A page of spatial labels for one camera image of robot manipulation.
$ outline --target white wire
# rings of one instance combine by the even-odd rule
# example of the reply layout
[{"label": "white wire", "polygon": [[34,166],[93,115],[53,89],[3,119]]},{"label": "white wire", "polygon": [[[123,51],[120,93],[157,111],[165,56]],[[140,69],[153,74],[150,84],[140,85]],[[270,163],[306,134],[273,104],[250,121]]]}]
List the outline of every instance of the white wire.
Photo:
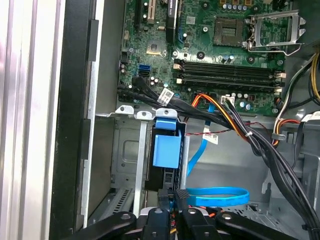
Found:
[{"label": "white wire", "polygon": [[279,121],[280,118],[282,118],[284,111],[289,103],[289,95],[290,95],[290,91],[291,88],[293,86],[293,83],[295,82],[296,78],[300,75],[300,73],[312,62],[313,58],[316,56],[316,54],[313,54],[312,57],[300,68],[299,71],[297,71],[295,73],[295,75],[291,78],[290,82],[289,82],[289,87],[288,90],[286,91],[286,95],[285,95],[285,99],[284,99],[284,104],[283,107],[281,109],[281,111],[279,112],[278,116],[276,117],[275,121],[274,121],[274,126],[273,126],[273,133],[276,133],[276,126],[277,123]]}]

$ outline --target green circuit board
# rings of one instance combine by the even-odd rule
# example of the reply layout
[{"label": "green circuit board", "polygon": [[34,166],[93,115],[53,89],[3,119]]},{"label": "green circuit board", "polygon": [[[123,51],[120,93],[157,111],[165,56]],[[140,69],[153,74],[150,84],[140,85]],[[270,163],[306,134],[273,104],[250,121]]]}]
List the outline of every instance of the green circuit board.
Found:
[{"label": "green circuit board", "polygon": [[[173,78],[175,59],[183,59],[190,62],[203,62],[210,64],[223,64],[235,66],[248,66],[257,68],[268,68],[277,71],[284,70],[285,55],[282,53],[270,56],[267,53],[251,53],[241,46],[224,46],[215,44],[215,30],[218,18],[239,19],[244,21],[252,14],[272,13],[272,4],[266,0],[181,0],[177,18],[177,34],[174,44],[166,41],[166,18],[168,5],[163,1],[154,0],[155,20],[154,24],[147,21],[141,22],[139,30],[135,29],[136,1],[126,0],[123,38],[121,43],[122,54],[125,53],[127,64],[125,71],[119,72],[119,82],[130,86],[132,77],[137,76],[140,64],[151,66],[149,78],[157,79],[157,82],[150,81],[150,87],[157,93],[161,93],[164,87],[175,93],[176,97],[191,103],[197,93],[214,93],[217,99],[225,95],[241,94],[242,97],[235,97],[234,105],[241,113],[259,114],[266,116],[276,115],[275,98],[278,97],[273,92],[246,92],[228,89],[217,89],[214,87],[184,86],[176,83]],[[141,14],[148,14],[148,9],[142,9]],[[287,39],[288,19],[279,18],[276,20],[266,20],[261,29],[261,43],[272,41],[285,41]],[[183,33],[187,33],[187,38],[182,40]],[[242,39],[246,37],[243,29]],[[152,51],[152,45],[156,45],[156,51]],[[203,52],[205,57],[199,59],[197,53]],[[234,56],[231,62],[223,62],[225,56]],[[119,96],[123,102],[133,102],[123,96]],[[209,103],[202,101],[199,108],[207,109]]]}]

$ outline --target blue sata port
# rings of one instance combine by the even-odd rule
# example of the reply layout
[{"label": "blue sata port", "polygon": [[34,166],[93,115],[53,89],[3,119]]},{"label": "blue sata port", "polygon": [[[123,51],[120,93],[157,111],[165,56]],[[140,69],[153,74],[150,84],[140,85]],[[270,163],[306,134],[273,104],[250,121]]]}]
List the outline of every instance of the blue sata port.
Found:
[{"label": "blue sata port", "polygon": [[139,65],[139,71],[148,71],[148,72],[150,72],[151,71],[151,66],[150,65],[140,64]]},{"label": "blue sata port", "polygon": [[138,75],[141,77],[149,77],[151,72],[151,66],[150,65],[139,65]]}]

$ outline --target motherboard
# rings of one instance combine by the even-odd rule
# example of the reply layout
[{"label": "motherboard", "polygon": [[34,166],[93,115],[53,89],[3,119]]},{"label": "motherboard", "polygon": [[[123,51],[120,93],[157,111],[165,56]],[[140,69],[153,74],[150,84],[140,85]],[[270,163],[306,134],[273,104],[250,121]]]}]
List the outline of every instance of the motherboard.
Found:
[{"label": "motherboard", "polygon": [[[142,76],[158,94],[168,88],[192,103],[205,93],[230,100],[240,113],[274,116],[285,55],[247,46],[254,16],[289,9],[282,0],[126,0],[119,82],[134,91],[132,78]],[[286,42],[289,21],[263,18],[259,43]],[[205,100],[198,105],[208,106]]]}]

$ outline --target blue drive bay latch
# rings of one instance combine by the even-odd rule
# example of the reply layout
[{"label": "blue drive bay latch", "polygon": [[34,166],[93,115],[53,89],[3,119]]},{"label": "blue drive bay latch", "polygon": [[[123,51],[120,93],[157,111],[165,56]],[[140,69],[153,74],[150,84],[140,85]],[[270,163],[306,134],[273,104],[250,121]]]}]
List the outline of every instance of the blue drive bay latch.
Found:
[{"label": "blue drive bay latch", "polygon": [[157,117],[155,129],[175,131],[175,135],[155,135],[153,166],[179,168],[182,159],[183,134],[185,125],[177,123],[176,118]]}]

